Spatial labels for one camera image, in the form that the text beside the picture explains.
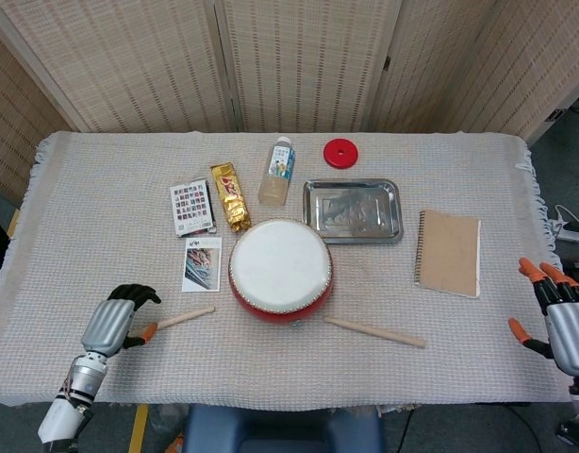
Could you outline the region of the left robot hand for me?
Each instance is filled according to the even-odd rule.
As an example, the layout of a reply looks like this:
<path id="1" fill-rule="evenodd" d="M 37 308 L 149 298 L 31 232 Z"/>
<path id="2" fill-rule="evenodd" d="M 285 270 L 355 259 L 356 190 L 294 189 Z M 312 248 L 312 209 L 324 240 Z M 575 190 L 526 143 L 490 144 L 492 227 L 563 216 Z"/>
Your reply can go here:
<path id="1" fill-rule="evenodd" d="M 121 349 L 147 344 L 157 326 L 150 325 L 135 336 L 130 334 L 130 327 L 135 313 L 148 301 L 161 303 L 157 291 L 150 286 L 132 283 L 116 287 L 89 321 L 81 339 L 84 350 L 111 358 Z"/>

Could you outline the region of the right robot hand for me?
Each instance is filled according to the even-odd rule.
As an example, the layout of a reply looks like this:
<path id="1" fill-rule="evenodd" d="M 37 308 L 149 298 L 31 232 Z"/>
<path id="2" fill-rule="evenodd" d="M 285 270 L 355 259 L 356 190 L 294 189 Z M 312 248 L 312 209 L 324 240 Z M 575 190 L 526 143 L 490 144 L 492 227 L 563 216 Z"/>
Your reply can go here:
<path id="1" fill-rule="evenodd" d="M 536 266 L 527 258 L 519 259 L 519 272 L 533 285 L 548 340 L 534 339 L 515 318 L 508 320 L 512 334 L 564 374 L 579 378 L 579 283 L 548 262 Z"/>

